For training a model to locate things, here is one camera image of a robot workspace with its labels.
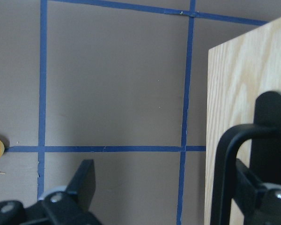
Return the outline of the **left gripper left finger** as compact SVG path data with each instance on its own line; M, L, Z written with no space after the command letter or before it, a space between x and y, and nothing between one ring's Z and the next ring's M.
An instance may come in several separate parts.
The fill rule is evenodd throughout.
M96 189L94 161L83 160L69 184L44 194L25 208L20 201L0 202L0 225L99 225L89 211Z

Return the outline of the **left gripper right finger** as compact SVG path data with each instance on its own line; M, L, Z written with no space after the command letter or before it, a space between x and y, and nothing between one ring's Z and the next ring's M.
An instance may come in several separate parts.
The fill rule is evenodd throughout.
M235 202L244 225L281 225L281 176L276 161L247 167L239 159L229 161L233 179L230 203Z

